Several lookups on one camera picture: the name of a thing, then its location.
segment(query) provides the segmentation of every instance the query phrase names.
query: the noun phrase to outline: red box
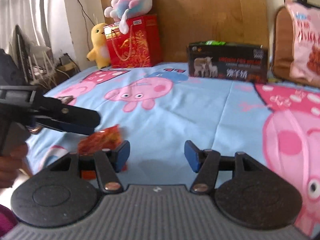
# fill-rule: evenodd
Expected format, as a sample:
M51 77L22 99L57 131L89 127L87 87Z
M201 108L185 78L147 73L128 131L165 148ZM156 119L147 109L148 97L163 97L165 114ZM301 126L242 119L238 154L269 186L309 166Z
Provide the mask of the red box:
M112 68L152 67L162 62L156 15L127 20L129 32L122 34L119 23L104 27Z

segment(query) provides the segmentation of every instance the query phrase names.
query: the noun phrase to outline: pig ear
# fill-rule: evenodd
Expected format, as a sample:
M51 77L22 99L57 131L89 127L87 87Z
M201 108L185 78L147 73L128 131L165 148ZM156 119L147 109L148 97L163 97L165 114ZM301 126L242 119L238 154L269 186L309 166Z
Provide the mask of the pig ear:
M154 99L146 99L142 101L142 108L150 110L155 106L156 102Z
M113 89L111 91L109 91L104 98L106 100L114 100L114 97L117 96L119 94L120 90L119 89Z
M129 102L123 107L123 111L128 113L132 112L138 105L138 102Z

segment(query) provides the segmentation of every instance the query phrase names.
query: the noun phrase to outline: metal rivet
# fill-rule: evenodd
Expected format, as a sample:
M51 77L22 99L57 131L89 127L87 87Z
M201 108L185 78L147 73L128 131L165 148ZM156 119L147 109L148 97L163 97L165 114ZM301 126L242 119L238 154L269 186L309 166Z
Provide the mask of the metal rivet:
M193 186L193 190L195 192L206 192L209 189L207 184L200 183L200 184L195 184Z
M67 113L69 113L69 109L68 108L62 108L61 112L63 114L67 114Z
M121 188L121 185L117 182L109 182L107 183L104 188L106 190L111 190L111 191L115 191Z

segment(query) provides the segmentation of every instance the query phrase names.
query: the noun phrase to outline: red wrapper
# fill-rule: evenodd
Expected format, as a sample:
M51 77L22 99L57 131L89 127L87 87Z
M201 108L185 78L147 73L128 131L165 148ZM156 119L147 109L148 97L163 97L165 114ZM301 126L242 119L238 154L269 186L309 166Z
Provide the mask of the red wrapper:
M93 155L102 149L116 149L123 141L118 127L119 125L115 125L82 139L78 144L78 153Z

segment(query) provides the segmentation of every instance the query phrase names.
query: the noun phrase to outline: yellow plush toy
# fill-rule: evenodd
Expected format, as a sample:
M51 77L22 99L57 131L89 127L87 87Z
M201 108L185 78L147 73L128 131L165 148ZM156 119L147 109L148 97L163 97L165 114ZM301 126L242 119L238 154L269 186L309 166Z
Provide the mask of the yellow plush toy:
M87 54L87 59L96 61L98 69L108 67L110 65L110 55L106 44L103 27L105 23L95 25L91 30L91 41L93 49Z

